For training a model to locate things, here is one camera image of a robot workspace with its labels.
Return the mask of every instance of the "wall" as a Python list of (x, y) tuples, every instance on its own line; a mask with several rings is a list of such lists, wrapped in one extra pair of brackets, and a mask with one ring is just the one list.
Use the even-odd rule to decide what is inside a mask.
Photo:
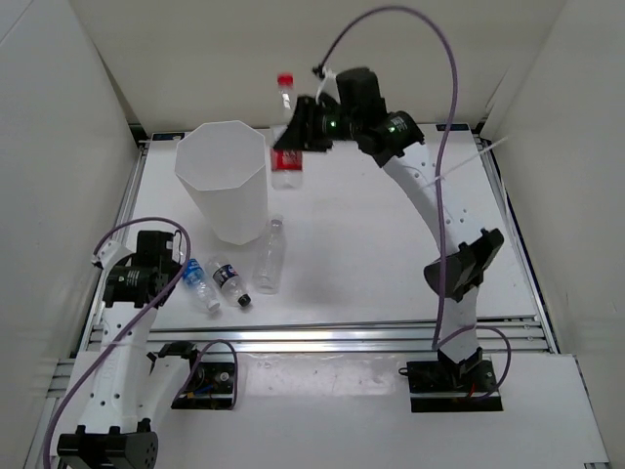
[(570, 0), (496, 151), (565, 352), (577, 355), (607, 452), (625, 467), (625, 3)]
[(0, 467), (21, 467), (84, 323), (90, 252), (137, 149), (65, 0), (0, 7)]
[[(439, 22), (457, 55), (458, 120), (505, 109), (565, 0), (405, 0)], [(148, 132), (278, 118), (275, 77), (295, 73), (312, 93), (317, 65), (341, 28), (380, 0), (71, 0)], [(440, 121), (449, 107), (447, 58), (434, 34), (406, 15), (356, 27), (330, 65), (370, 66), (390, 108)], [(496, 99), (492, 100), (495, 91)]]

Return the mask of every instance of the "white plastic bucket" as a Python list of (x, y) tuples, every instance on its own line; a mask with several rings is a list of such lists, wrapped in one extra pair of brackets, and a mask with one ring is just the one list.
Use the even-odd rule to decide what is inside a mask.
[(202, 124), (178, 142), (176, 176), (219, 239), (245, 244), (268, 219), (265, 137), (238, 120)]

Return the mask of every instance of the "empty bottle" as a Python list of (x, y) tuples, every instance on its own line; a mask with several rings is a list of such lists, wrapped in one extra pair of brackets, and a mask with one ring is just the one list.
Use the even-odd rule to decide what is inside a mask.
[(213, 280), (222, 291), (222, 294), (231, 304), (245, 308), (252, 303), (252, 299), (245, 289), (243, 279), (236, 272), (226, 256), (218, 254), (210, 258), (206, 263), (206, 272), (212, 276)]
[(215, 289), (206, 281), (206, 275), (195, 259), (188, 260), (188, 266), (183, 273), (183, 282), (187, 288), (195, 293), (199, 302), (206, 307), (209, 313), (219, 310), (220, 303)]
[[(280, 95), (282, 123), (288, 124), (297, 102), (291, 73), (277, 75), (277, 91)], [(304, 180), (302, 152), (271, 149), (270, 153), (271, 185), (273, 188), (277, 190), (300, 188)]]
[(254, 287), (266, 295), (277, 293), (284, 264), (286, 238), (282, 228), (282, 217), (271, 217), (267, 229), (258, 244), (258, 257), (254, 266), (252, 283)]

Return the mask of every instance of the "blue label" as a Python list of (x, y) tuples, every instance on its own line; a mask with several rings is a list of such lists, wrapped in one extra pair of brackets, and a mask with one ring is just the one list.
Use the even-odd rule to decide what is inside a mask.
[(230, 264), (225, 264), (213, 274), (213, 280), (221, 288), (230, 278), (237, 277), (238, 273)]
[(197, 272), (198, 274), (204, 276), (204, 271), (200, 267), (199, 262), (191, 258), (188, 260), (187, 268), (185, 269), (185, 272), (183, 273), (183, 280), (187, 280), (188, 276), (190, 276), (194, 272)]

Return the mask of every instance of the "black bottle cap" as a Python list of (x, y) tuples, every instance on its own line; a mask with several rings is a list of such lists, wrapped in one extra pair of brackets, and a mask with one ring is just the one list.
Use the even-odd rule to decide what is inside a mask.
[(252, 303), (252, 299), (250, 298), (250, 295), (248, 295), (247, 293), (242, 295), (237, 301), (238, 301), (238, 304), (241, 305), (241, 308), (245, 308), (246, 306), (249, 306), (250, 303)]

